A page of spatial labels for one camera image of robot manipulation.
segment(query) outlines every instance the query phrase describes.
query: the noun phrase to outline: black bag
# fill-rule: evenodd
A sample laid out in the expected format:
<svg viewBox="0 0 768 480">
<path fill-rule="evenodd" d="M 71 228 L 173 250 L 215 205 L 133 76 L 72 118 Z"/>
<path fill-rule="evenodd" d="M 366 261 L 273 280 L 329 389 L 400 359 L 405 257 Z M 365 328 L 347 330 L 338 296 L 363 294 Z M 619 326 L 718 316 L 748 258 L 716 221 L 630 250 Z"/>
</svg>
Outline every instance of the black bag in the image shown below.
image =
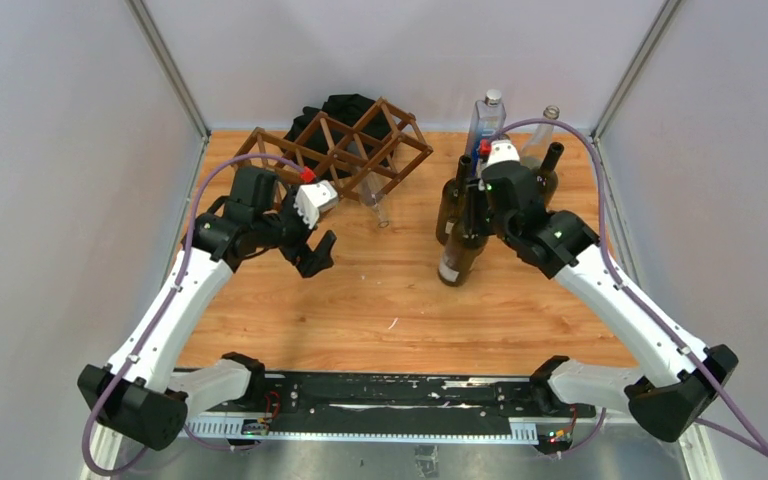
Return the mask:
<svg viewBox="0 0 768 480">
<path fill-rule="evenodd" d="M 293 126 L 290 128 L 290 131 L 287 132 L 287 135 L 284 135 L 284 139 L 292 142 L 298 138 L 320 110 L 327 113 L 328 116 L 334 120 L 352 126 L 360 120 L 360 117 L 362 117 L 367 110 L 372 108 L 374 104 L 374 100 L 366 98 L 358 93 L 350 95 L 331 95 L 328 97 L 328 100 L 322 104 L 321 109 L 304 107 L 302 109 L 302 115 L 293 119 Z M 387 118 L 384 117 L 384 113 L 376 115 L 363 129 L 363 133 L 370 137 L 377 138 L 378 140 L 383 140 L 384 137 L 390 133 L 390 125 L 387 123 Z M 340 132 L 332 131 L 331 135 L 334 138 L 335 143 L 343 138 L 343 134 Z M 322 133 L 322 130 L 318 130 L 314 133 L 303 146 L 322 154 L 328 153 L 328 142 L 325 141 L 325 134 Z M 373 147 L 369 145 L 366 145 L 365 147 L 367 154 L 372 152 Z M 316 166 L 319 165 L 319 162 L 308 157 L 304 157 L 304 162 L 305 165 L 311 169 L 315 169 Z M 384 159 L 381 162 L 381 165 L 384 165 L 385 167 L 389 166 L 387 159 Z M 336 170 L 337 176 L 340 178 L 351 176 L 351 173 L 349 172 L 340 169 Z M 331 178 L 331 172 L 328 171 L 322 174 L 322 178 L 333 180 L 333 178 Z"/>
</svg>

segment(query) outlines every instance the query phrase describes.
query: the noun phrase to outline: robotic arm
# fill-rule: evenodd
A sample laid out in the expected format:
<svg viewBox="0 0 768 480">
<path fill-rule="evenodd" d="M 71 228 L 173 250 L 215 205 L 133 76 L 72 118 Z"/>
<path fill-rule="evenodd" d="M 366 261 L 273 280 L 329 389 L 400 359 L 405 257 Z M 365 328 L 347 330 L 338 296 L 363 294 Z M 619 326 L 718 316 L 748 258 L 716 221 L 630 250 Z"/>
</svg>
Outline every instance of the robotic arm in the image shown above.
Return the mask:
<svg viewBox="0 0 768 480">
<path fill-rule="evenodd" d="M 231 193 L 220 197 L 195 220 L 186 276 L 175 280 L 186 252 L 176 258 L 164 288 L 128 340 L 104 368 L 87 365 L 78 387 L 92 408 L 126 361 L 132 366 L 105 402 L 98 422 L 149 448 L 166 448 L 185 422 L 224 401 L 260 398 L 265 387 L 262 363 L 228 353 L 213 367 L 172 377 L 175 362 L 207 305 L 244 260 L 277 248 L 304 278 L 334 265 L 331 248 L 336 236 L 325 233 L 315 250 L 307 241 L 320 215 L 333 208 L 337 192 L 328 181 L 289 186 L 279 212 L 271 211 L 278 176 L 271 171 L 242 167 L 234 175 Z M 217 215 L 219 207 L 222 214 Z M 166 292 L 178 293 L 167 298 Z M 157 324 L 139 356 L 132 355 L 139 339 L 165 302 L 163 322 Z"/>
<path fill-rule="evenodd" d="M 708 347 L 664 313 L 611 259 L 621 283 L 605 268 L 599 237 L 572 212 L 547 211 L 531 171 L 519 163 L 510 140 L 485 146 L 472 190 L 468 220 L 479 234 L 496 235 L 525 263 L 580 298 L 639 362 L 634 369 L 585 365 L 556 356 L 531 377 L 543 387 L 543 404 L 585 403 L 630 413 L 656 438 L 674 442 L 716 398 L 716 392 L 687 358 L 691 351 L 725 383 L 737 357 L 725 345 Z M 680 349 L 644 310 L 622 291 L 631 289 L 665 319 L 687 344 Z"/>
</svg>

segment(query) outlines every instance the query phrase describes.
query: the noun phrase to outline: white backdrop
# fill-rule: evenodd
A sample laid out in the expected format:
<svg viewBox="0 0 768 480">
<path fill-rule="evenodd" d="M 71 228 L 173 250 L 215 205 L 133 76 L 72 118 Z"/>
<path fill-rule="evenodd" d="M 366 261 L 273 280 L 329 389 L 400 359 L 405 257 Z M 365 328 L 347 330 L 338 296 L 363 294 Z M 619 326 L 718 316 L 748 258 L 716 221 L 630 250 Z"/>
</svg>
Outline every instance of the white backdrop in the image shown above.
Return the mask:
<svg viewBox="0 0 768 480">
<path fill-rule="evenodd" d="M 124 2 L 0 2 L 0 479 L 77 477 L 75 382 L 157 291 L 200 147 Z"/>
<path fill-rule="evenodd" d="M 728 390 L 768 438 L 768 2 L 685 2 L 604 148 L 645 288 L 737 353 Z M 768 479 L 712 436 L 723 478 Z"/>
<path fill-rule="evenodd" d="M 150 0 L 208 125 L 287 128 L 332 93 L 385 96 L 466 130 L 499 88 L 508 118 L 593 127 L 661 0 Z"/>
</svg>

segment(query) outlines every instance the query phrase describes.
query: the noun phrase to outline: wooden table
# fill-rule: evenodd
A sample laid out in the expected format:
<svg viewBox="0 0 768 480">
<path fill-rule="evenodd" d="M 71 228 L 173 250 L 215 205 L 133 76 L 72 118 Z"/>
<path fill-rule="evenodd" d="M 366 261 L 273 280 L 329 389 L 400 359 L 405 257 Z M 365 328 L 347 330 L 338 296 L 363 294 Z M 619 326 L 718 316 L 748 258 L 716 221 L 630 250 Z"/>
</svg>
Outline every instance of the wooden table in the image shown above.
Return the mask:
<svg viewBox="0 0 768 480">
<path fill-rule="evenodd" d="M 215 132 L 202 178 L 247 132 Z M 527 135 L 515 135 L 517 145 Z M 612 366 L 634 359 L 577 298 L 491 239 L 460 288 L 437 278 L 434 225 L 443 183 L 463 153 L 463 133 L 426 133 L 434 154 L 386 200 L 390 226 L 344 200 L 315 233 L 334 230 L 336 265 L 302 280 L 278 253 L 245 262 L 207 309 L 179 359 L 212 365 L 231 351 L 270 369 L 529 374 L 552 355 Z M 558 166 L 554 209 L 596 228 L 596 188 L 586 151 L 571 136 Z M 229 191 L 218 175 L 200 211 Z"/>
</svg>

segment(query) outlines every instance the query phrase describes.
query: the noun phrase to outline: white label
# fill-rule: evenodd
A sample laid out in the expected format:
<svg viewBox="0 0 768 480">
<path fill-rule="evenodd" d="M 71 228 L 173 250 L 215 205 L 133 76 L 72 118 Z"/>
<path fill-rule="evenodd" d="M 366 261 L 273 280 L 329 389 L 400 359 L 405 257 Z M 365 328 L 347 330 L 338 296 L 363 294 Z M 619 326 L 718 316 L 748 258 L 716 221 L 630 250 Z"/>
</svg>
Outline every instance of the white label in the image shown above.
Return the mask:
<svg viewBox="0 0 768 480">
<path fill-rule="evenodd" d="M 440 273 L 441 277 L 452 283 L 455 283 L 458 280 L 458 272 L 456 270 L 452 270 L 448 265 L 446 265 L 445 255 L 440 259 L 440 266 L 437 267 L 437 271 Z"/>
</svg>

